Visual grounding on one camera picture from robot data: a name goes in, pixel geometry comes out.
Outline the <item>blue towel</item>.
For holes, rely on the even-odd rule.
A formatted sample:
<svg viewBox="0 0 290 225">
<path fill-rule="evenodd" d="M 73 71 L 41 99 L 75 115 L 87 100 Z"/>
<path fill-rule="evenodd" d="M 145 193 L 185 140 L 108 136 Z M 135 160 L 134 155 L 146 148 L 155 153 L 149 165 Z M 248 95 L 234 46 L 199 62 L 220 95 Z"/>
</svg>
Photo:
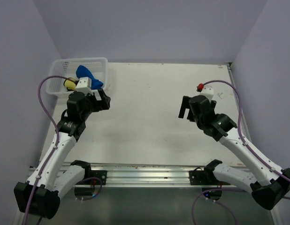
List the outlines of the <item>blue towel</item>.
<svg viewBox="0 0 290 225">
<path fill-rule="evenodd" d="M 83 65 L 78 66 L 76 70 L 76 76 L 78 79 L 85 78 L 85 77 L 90 78 L 92 90 L 101 89 L 103 87 L 103 82 L 96 79 L 91 73 L 91 71 Z"/>
</svg>

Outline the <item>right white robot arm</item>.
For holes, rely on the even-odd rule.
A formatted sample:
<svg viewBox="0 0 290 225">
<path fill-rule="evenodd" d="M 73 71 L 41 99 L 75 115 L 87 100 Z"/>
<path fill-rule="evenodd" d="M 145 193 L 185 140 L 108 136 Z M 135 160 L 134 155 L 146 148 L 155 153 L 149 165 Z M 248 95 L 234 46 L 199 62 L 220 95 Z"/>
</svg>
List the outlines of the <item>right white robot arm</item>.
<svg viewBox="0 0 290 225">
<path fill-rule="evenodd" d="M 215 106 L 216 101 L 204 95 L 184 96 L 178 117 L 183 118 L 188 109 L 187 119 L 235 154 L 249 171 L 235 169 L 215 159 L 204 167 L 205 181 L 234 185 L 251 194 L 262 208 L 272 210 L 290 190 L 290 168 L 282 169 L 262 155 L 238 132 L 237 124 L 229 116 L 215 113 Z"/>
</svg>

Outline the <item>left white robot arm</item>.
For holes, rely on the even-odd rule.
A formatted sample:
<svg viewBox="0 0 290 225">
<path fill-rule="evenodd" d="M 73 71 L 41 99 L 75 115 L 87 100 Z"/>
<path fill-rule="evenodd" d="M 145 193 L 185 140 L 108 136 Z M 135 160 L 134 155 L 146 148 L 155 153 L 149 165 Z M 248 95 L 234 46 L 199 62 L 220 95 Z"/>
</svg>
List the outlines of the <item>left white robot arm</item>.
<svg viewBox="0 0 290 225">
<path fill-rule="evenodd" d="M 14 194 L 19 211 L 27 218 L 29 214 L 52 219 L 65 194 L 78 183 L 95 181 L 103 185 L 100 178 L 92 175 L 88 162 L 75 160 L 59 175 L 60 168 L 77 144 L 86 128 L 86 120 L 92 113 L 110 108 L 111 98 L 103 89 L 92 94 L 75 91 L 67 100 L 67 108 L 57 123 L 51 145 L 38 167 L 25 182 L 18 182 Z"/>
</svg>

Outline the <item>yellow and black towel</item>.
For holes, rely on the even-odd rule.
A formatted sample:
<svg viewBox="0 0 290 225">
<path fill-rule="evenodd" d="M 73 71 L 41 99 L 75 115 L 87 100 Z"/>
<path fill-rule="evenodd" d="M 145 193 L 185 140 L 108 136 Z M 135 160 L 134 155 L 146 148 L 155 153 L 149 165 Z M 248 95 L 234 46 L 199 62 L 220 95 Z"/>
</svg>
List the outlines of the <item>yellow and black towel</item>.
<svg viewBox="0 0 290 225">
<path fill-rule="evenodd" d="M 77 84 L 78 80 L 76 80 L 75 78 L 68 78 L 63 82 L 63 86 L 66 88 L 67 91 L 75 91 Z"/>
</svg>

